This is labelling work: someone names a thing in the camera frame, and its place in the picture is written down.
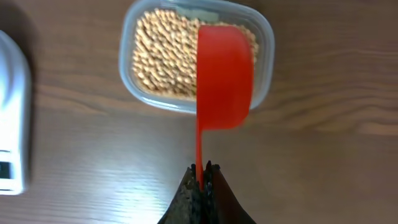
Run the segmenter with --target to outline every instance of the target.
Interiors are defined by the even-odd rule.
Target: clear plastic container
[[[128,10],[123,25],[119,51],[119,71],[127,89],[141,101],[166,110],[196,113],[196,101],[180,100],[146,93],[137,85],[132,70],[132,54],[136,47],[134,36],[137,20],[146,11],[155,8],[201,10],[217,15],[219,21],[244,25],[254,35],[259,44],[259,53],[254,67],[254,90],[250,109],[257,107],[266,97],[271,84],[274,65],[275,40],[268,21],[259,12],[250,7],[220,0],[138,0]]]

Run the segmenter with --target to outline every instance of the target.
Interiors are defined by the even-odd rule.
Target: red plastic scoop
[[[247,38],[232,26],[201,26],[197,54],[196,172],[203,190],[201,133],[230,129],[248,115],[253,89],[253,56]]]

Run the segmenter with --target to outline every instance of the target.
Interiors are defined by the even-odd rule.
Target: digital scale
[[[0,195],[27,187],[30,85],[24,54],[0,30]]]

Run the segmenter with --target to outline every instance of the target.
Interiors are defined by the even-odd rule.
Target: wood grain surface
[[[0,223],[157,223],[194,162],[195,117],[134,98],[118,73],[130,0],[0,0],[34,76],[32,183]],[[274,29],[271,90],[206,133],[258,223],[398,222],[398,2],[246,0]]]

